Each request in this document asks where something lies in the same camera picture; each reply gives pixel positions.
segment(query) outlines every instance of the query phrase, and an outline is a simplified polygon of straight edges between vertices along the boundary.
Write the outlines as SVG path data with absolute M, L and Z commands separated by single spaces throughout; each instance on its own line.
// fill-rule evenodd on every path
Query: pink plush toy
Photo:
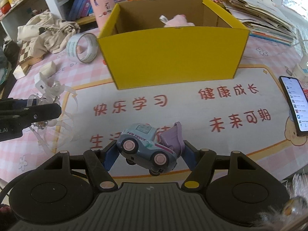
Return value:
M 176 15 L 171 20 L 168 20 L 165 16 L 160 16 L 159 19 L 165 24 L 164 28 L 194 26 L 193 23 L 187 22 L 185 15 Z

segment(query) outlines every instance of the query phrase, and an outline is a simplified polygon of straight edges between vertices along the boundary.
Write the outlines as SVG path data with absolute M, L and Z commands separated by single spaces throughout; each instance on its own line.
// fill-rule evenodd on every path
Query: yellow cardboard box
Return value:
M 196 27 L 163 28 L 186 15 Z M 115 5 L 98 36 L 118 89 L 232 79 L 249 30 L 211 0 L 133 0 Z

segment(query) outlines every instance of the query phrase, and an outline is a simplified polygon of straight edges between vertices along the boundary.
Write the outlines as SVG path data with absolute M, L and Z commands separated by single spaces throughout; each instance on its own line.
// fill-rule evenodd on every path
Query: red chinese characters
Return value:
M 271 120 L 271 116 L 268 112 L 267 109 L 259 109 L 258 110 L 259 116 L 262 119 L 262 121 L 266 120 L 266 121 L 270 121 Z M 256 117 L 256 115 L 254 114 L 254 111 L 247 111 L 243 113 L 246 116 L 247 122 L 248 123 L 257 123 L 258 119 Z M 239 114 L 232 114 L 229 116 L 231 122 L 230 124 L 232 124 L 231 128 L 239 128 L 240 126 L 243 126 L 243 121 L 240 119 Z M 223 121 L 221 121 L 221 118 L 216 118 L 214 117 L 213 120 L 210 120 L 209 122 L 212 122 L 212 124 L 210 126 L 213 127 L 213 129 L 211 130 L 212 132 L 217 131 L 217 132 L 221 132 L 221 129 L 224 129 L 223 126 L 221 126 L 222 124 L 224 124 Z
M 111 138 L 109 140 L 114 141 L 117 140 L 120 137 L 121 132 L 117 132 L 115 134 L 110 134 Z
M 243 124 L 241 124 L 240 122 L 242 122 L 242 120 L 240 118 L 238 118 L 238 115 L 232 114 L 229 116 L 230 120 L 232 122 L 230 122 L 230 124 L 232 125 L 232 128 L 236 127 L 238 128 L 238 126 L 243 126 Z
M 213 124 L 211 124 L 210 126 L 213 127 L 212 132 L 214 130 L 217 130 L 218 132 L 220 132 L 221 129 L 224 129 L 224 127 L 221 127 L 220 125 L 223 124 L 224 122 L 219 122 L 221 120 L 221 118 L 215 118 L 213 120 L 210 120 L 210 122 L 213 122 Z
M 155 102 L 154 105 L 165 107 L 168 103 L 168 98 L 166 95 L 156 95 L 153 97 L 152 101 Z M 132 101 L 132 105 L 135 110 L 140 111 L 147 106 L 147 99 L 145 98 L 145 96 L 135 98 Z M 126 112 L 128 107 L 129 106 L 127 106 L 127 101 L 125 100 L 116 101 L 113 103 L 112 113 L 119 114 L 122 112 Z M 107 104 L 105 103 L 98 104 L 93 108 L 93 110 L 95 111 L 95 116 L 105 115 L 107 114 Z
M 242 95 L 242 94 L 247 95 L 247 94 L 245 93 L 244 89 L 242 88 L 242 85 L 241 85 L 241 84 L 240 84 L 240 85 L 236 85 L 235 87 L 233 87 L 233 89 L 234 89 L 234 91 L 235 91 L 235 95 Z
M 117 101 L 117 102 L 114 102 L 113 104 L 113 107 L 114 107 L 114 110 L 112 111 L 112 113 L 120 113 L 121 111 L 126 111 L 126 109 L 124 109 L 124 107 L 126 107 L 126 105 L 123 105 L 122 103 L 123 102 L 126 102 L 126 101 Z
M 256 90 L 257 87 L 254 86 L 254 84 L 252 85 L 248 85 L 248 89 L 251 91 L 251 93 L 256 94 L 257 92 L 259 92 L 259 90 Z
M 102 139 L 103 136 L 100 136 L 99 134 L 97 134 L 96 136 L 92 136 L 90 139 L 90 142 L 95 144 L 95 146 L 91 147 L 91 148 L 102 148 L 101 145 L 99 145 L 99 143 L 101 143 L 102 141 L 100 139 Z
M 241 84 L 237 84 L 236 86 L 233 87 L 235 95 L 247 95 L 245 92 L 243 86 Z M 259 92 L 257 90 L 257 87 L 254 86 L 254 84 L 248 84 L 248 89 L 250 90 L 251 93 L 256 94 Z M 228 89 L 227 86 L 220 86 L 217 88 L 218 95 L 223 98 L 228 98 L 231 97 L 231 92 L 230 89 Z M 215 93 L 214 89 L 212 88 L 205 88 L 205 89 L 200 89 L 198 91 L 198 94 L 200 95 L 201 99 L 207 100 L 207 99 L 215 99 Z
M 270 114 L 267 111 L 267 109 L 259 109 L 258 113 L 259 113 L 260 117 L 262 118 L 262 121 L 264 121 L 264 120 L 270 121 L 271 117 L 270 117 Z
M 144 97 L 139 97 L 138 99 L 135 98 L 135 100 L 133 100 L 133 105 L 136 106 L 134 106 L 133 108 L 135 110 L 142 110 L 142 108 L 146 106 L 146 102 L 147 100 Z
M 215 99 L 213 89 L 211 88 L 201 89 L 198 93 L 200 94 L 201 99 Z
M 102 103 L 101 105 L 96 105 L 96 107 L 93 108 L 95 111 L 95 116 L 100 116 L 101 114 L 106 114 L 107 105 Z
M 155 105 L 159 105 L 161 107 L 165 107 L 167 105 L 168 99 L 165 95 L 157 95 L 154 96 L 155 101 L 158 101 L 155 103 Z
M 219 96 L 220 97 L 228 97 L 228 96 L 231 96 L 230 95 L 230 90 L 227 89 L 226 86 L 220 86 L 217 88 L 218 92 L 219 92 Z
M 246 115 L 247 122 L 249 122 L 249 123 L 257 123 L 258 122 L 256 116 L 254 115 L 254 111 L 253 110 L 252 111 L 247 111 L 244 114 L 247 114 Z

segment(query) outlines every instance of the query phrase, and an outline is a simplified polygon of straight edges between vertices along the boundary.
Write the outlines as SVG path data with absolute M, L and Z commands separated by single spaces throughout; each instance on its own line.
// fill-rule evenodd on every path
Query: pink cylindrical container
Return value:
M 98 28 L 101 30 L 115 5 L 115 0 L 90 0 Z

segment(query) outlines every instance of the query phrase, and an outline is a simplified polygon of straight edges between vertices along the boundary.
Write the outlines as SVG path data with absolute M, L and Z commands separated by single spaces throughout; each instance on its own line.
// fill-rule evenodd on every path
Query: cloth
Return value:
M 79 30 L 76 22 L 54 19 L 51 12 L 43 12 L 18 27 L 17 40 L 30 41 L 29 55 L 39 58 L 48 51 L 61 52 Z

